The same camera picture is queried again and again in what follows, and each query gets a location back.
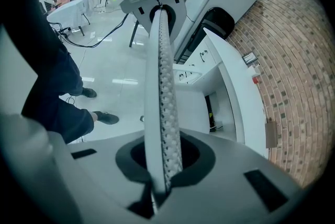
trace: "small sign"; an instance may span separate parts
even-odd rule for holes
[[[255,56],[255,54],[253,52],[250,52],[250,53],[245,54],[243,56],[243,60],[246,63],[246,65],[249,65],[250,63],[256,61],[257,57]]]

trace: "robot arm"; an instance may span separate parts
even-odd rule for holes
[[[165,196],[182,167],[171,42],[186,18],[184,0],[115,0],[150,33],[144,97],[144,144],[153,192]]]

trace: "white robot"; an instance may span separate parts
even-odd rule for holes
[[[150,33],[144,131],[66,145],[1,116],[2,155],[20,187],[56,223],[245,223],[286,210],[299,192],[290,176],[242,144],[179,127],[171,44],[184,0],[118,1]]]

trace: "hole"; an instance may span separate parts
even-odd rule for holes
[[[138,8],[138,10],[140,11],[141,15],[144,14],[144,11],[143,11],[143,8],[142,8],[142,7]]]
[[[269,212],[287,202],[287,198],[270,182],[261,171],[254,170],[244,174]]]
[[[87,150],[83,150],[83,151],[73,152],[73,153],[71,153],[71,155],[74,159],[79,159],[79,158],[89,156],[89,155],[94,154],[94,153],[96,153],[95,150],[87,149]]]

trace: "white table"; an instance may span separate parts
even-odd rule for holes
[[[60,23],[63,29],[79,27],[84,36],[82,26],[90,24],[86,17],[86,15],[90,13],[91,11],[88,7],[88,0],[75,0],[62,5],[53,11],[49,16],[47,16],[47,20],[52,23]],[[60,30],[59,25],[52,26],[56,30]]]

